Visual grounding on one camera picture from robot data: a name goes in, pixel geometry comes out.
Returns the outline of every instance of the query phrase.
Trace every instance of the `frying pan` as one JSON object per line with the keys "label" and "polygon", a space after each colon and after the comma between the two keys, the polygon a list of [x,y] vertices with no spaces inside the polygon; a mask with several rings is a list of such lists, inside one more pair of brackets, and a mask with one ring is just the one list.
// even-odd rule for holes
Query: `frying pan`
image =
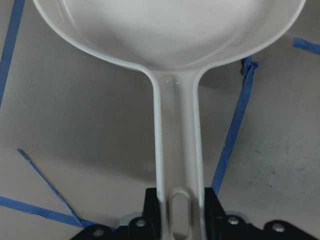
{"label": "frying pan", "polygon": [[150,78],[161,238],[176,238],[179,196],[186,202],[186,239],[205,240],[199,80],[277,40],[305,0],[33,1],[72,45]]}

